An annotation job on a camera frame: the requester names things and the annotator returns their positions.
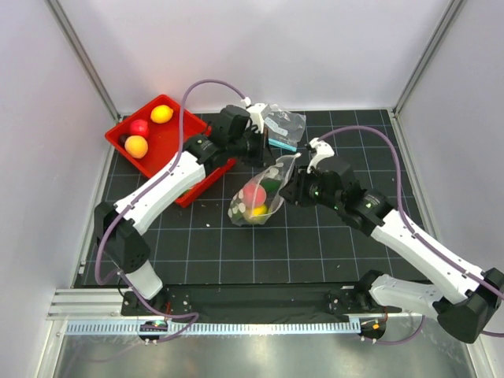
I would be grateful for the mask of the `green toy cucumber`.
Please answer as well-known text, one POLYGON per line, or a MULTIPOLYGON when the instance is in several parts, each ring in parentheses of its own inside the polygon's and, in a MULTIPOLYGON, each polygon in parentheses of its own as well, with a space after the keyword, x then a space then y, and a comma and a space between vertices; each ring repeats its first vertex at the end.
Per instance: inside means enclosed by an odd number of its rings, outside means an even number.
POLYGON ((261 186, 267 193, 274 193, 278 191, 283 185, 281 180, 274 180, 272 178, 265 178, 261 181, 261 186))

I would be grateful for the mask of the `pink toy peach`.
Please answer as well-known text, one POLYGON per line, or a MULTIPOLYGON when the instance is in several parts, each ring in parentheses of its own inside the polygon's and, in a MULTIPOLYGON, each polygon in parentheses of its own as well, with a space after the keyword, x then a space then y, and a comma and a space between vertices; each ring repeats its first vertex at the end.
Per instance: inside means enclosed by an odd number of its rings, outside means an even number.
POLYGON ((263 205, 267 199, 265 189, 257 183, 248 183, 242 189, 242 202, 248 208, 256 208, 263 205))

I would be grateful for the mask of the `white-spotted clear zip bag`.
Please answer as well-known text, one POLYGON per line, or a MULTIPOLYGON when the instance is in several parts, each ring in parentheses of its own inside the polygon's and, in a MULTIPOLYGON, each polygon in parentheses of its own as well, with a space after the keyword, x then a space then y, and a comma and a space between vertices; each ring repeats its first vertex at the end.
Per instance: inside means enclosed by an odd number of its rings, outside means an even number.
POLYGON ((301 154, 278 157, 273 165, 250 179, 232 198, 228 218, 236 226, 264 225, 283 205, 284 188, 301 154))

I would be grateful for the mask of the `small yellow-green toy fruit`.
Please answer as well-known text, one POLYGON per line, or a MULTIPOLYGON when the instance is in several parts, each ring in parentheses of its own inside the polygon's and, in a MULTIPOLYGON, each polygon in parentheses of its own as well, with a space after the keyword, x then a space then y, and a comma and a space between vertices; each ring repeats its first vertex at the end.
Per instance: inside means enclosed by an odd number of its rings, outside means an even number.
POLYGON ((252 221, 260 221, 269 213, 268 206, 263 204, 259 207, 250 210, 250 219, 252 221))

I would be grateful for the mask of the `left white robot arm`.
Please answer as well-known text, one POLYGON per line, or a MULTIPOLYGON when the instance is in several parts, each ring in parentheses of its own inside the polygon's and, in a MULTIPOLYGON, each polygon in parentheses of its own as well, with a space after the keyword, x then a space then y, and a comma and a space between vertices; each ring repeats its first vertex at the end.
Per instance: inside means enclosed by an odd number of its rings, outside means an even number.
POLYGON ((226 106, 209 127, 183 143, 183 149, 139 189, 114 204, 94 209, 97 256, 109 257, 128 286, 139 293, 139 305, 149 315, 163 312, 167 300, 161 278, 149 261, 143 238, 153 221, 183 193, 234 158, 255 168, 274 162, 265 118, 270 107, 226 106))

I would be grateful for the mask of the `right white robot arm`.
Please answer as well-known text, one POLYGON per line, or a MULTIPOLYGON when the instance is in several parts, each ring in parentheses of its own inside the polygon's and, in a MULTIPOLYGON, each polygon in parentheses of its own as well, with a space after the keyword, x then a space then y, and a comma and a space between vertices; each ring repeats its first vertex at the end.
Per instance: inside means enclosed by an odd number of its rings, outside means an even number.
POLYGON ((293 205, 331 209, 344 224, 392 249, 429 280, 416 283, 369 270, 351 294, 362 311, 410 310, 437 320, 455 339, 474 343, 502 303, 501 271, 484 271, 459 258, 382 192, 361 187, 345 161, 338 161, 334 171, 312 165, 293 168, 280 195, 293 205))

